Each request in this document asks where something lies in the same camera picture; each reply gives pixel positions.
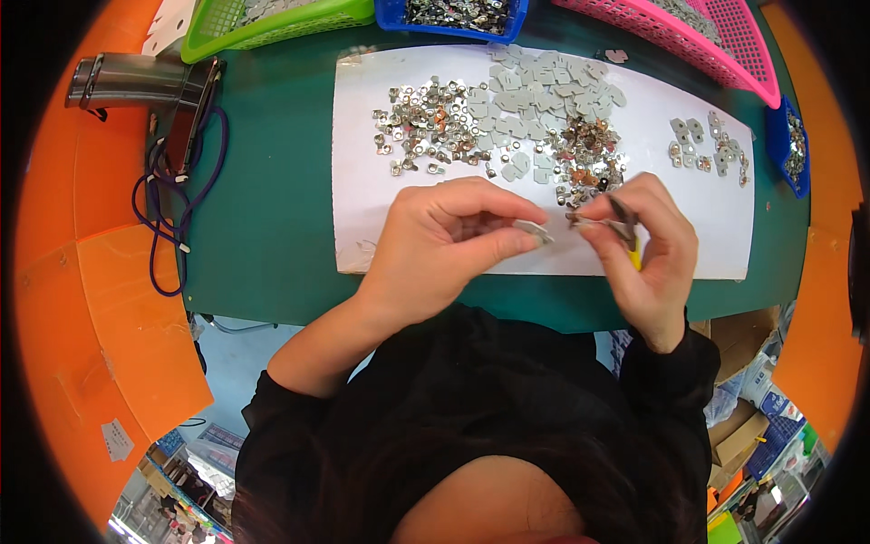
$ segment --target hand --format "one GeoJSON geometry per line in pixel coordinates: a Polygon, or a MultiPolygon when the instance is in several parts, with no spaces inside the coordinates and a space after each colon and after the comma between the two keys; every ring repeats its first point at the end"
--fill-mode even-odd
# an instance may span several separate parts
{"type": "MultiPolygon", "coordinates": [[[[698,262],[698,237],[661,181],[650,173],[632,178],[613,192],[639,216],[650,233],[640,271],[625,244],[606,225],[587,223],[580,234],[598,253],[616,304],[656,353],[670,353],[683,339],[683,308],[698,262]]],[[[589,219],[615,219],[606,196],[580,209],[589,219]]]]}
{"type": "Polygon", "coordinates": [[[541,224],[535,204],[480,177],[405,187],[387,213],[378,248],[357,296],[394,332],[446,308],[472,278],[540,247],[511,227],[541,224]]]}

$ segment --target orange wall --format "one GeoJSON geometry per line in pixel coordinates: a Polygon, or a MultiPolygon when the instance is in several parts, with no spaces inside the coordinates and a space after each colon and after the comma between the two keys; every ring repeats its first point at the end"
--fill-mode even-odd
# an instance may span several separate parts
{"type": "MultiPolygon", "coordinates": [[[[180,297],[148,279],[150,232],[131,211],[146,111],[101,123],[64,108],[81,57],[141,50],[159,0],[111,0],[71,55],[39,125],[16,221],[14,305],[23,374],[57,468],[105,527],[146,448],[211,403],[180,297]],[[134,449],[110,461],[101,425],[134,449]]],[[[177,281],[174,249],[157,273],[177,281]]]]}
{"type": "Polygon", "coordinates": [[[798,302],[773,381],[833,451],[852,410],[861,356],[847,290],[851,212],[862,200],[858,163],[843,112],[813,51],[779,5],[762,11],[800,103],[814,183],[798,302]]]}

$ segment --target right hand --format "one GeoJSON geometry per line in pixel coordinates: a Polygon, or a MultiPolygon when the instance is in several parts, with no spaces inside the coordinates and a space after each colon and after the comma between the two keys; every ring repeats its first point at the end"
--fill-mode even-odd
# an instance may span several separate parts
{"type": "MultiPolygon", "coordinates": [[[[606,225],[583,224],[580,234],[598,253],[626,320],[640,331],[650,349],[670,353],[686,328],[683,308],[698,262],[698,237],[656,176],[641,173],[612,194],[638,214],[650,233],[640,271],[629,259],[626,245],[606,225]]],[[[578,215],[616,219],[604,195],[580,208],[578,215]]]]}

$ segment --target power cord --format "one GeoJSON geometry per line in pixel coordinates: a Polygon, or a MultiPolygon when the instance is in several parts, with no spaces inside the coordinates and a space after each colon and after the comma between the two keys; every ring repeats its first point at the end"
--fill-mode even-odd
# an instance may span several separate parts
{"type": "Polygon", "coordinates": [[[260,325],[246,326],[240,329],[230,329],[228,326],[223,326],[215,320],[215,316],[210,313],[200,313],[199,315],[203,316],[205,322],[209,325],[215,327],[220,332],[226,332],[227,334],[244,334],[245,332],[254,332],[261,331],[263,329],[277,329],[278,323],[262,323],[260,325]]]}
{"type": "Polygon", "coordinates": [[[204,425],[204,424],[205,424],[205,418],[187,418],[187,420],[188,420],[188,421],[190,421],[190,420],[199,420],[199,421],[196,422],[196,423],[184,423],[184,424],[179,425],[179,426],[200,426],[200,425],[204,425]]]}
{"type": "Polygon", "coordinates": [[[148,273],[151,276],[151,284],[154,286],[154,289],[157,292],[165,297],[174,297],[178,295],[179,293],[181,293],[181,291],[184,290],[184,286],[187,284],[187,254],[191,252],[191,249],[187,244],[184,243],[184,240],[187,237],[187,230],[191,226],[191,216],[193,214],[194,208],[196,208],[203,201],[205,196],[211,190],[211,187],[214,185],[215,181],[218,179],[221,170],[224,168],[224,160],[226,159],[226,148],[230,139],[230,124],[227,120],[224,110],[220,106],[212,105],[212,101],[216,92],[217,86],[211,91],[211,95],[209,96],[208,103],[204,110],[204,115],[202,116],[202,119],[199,122],[199,126],[197,127],[197,137],[194,140],[193,156],[191,158],[191,169],[193,169],[199,162],[199,158],[202,155],[203,129],[211,120],[212,114],[217,115],[217,118],[220,120],[221,124],[220,152],[217,155],[217,162],[215,163],[215,168],[211,172],[209,181],[205,184],[205,187],[203,187],[202,191],[200,191],[193,200],[189,200],[187,198],[187,194],[184,192],[184,189],[182,189],[182,187],[180,186],[183,182],[187,180],[187,176],[177,176],[171,178],[165,175],[165,172],[160,167],[160,161],[164,157],[166,151],[165,138],[160,138],[151,145],[148,152],[145,154],[145,174],[141,178],[139,178],[135,185],[133,185],[133,194],[131,197],[133,213],[136,214],[136,217],[139,219],[140,223],[142,223],[143,225],[148,225],[148,228],[150,228],[154,232],[154,239],[151,242],[151,255],[148,259],[148,273]],[[145,215],[140,212],[138,207],[136,206],[136,195],[139,190],[139,186],[142,184],[144,184],[145,186],[146,210],[151,209],[154,211],[154,214],[156,216],[154,222],[146,218],[145,215]],[[163,210],[160,207],[161,188],[168,190],[170,194],[174,193],[179,198],[181,198],[182,202],[184,202],[184,210],[181,212],[181,218],[178,220],[177,225],[172,225],[163,215],[163,210]],[[154,255],[157,252],[158,238],[163,238],[164,240],[176,246],[178,250],[180,250],[178,258],[178,288],[174,291],[166,291],[162,289],[160,285],[157,284],[157,278],[155,278],[154,276],[154,255]]]}

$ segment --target floor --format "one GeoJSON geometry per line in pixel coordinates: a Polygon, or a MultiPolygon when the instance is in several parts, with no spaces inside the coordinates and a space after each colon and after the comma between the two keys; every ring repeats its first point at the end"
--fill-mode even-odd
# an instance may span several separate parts
{"type": "MultiPolygon", "coordinates": [[[[260,325],[244,319],[215,317],[222,326],[239,329],[260,325]]],[[[205,378],[215,398],[214,404],[206,407],[198,417],[204,418],[206,424],[214,423],[231,433],[247,436],[248,426],[244,423],[241,410],[251,401],[257,388],[257,379],[265,370],[269,359],[301,326],[281,325],[278,328],[260,329],[240,334],[229,334],[219,331],[215,326],[205,323],[197,316],[197,323],[204,326],[199,337],[208,370],[205,378]]],[[[610,335],[607,332],[596,332],[595,341],[598,348],[598,360],[612,369],[610,355],[610,335]]],[[[351,375],[356,375],[368,364],[369,359],[360,363],[351,375]]],[[[204,426],[180,427],[178,431],[185,441],[197,438],[204,426]]]]}

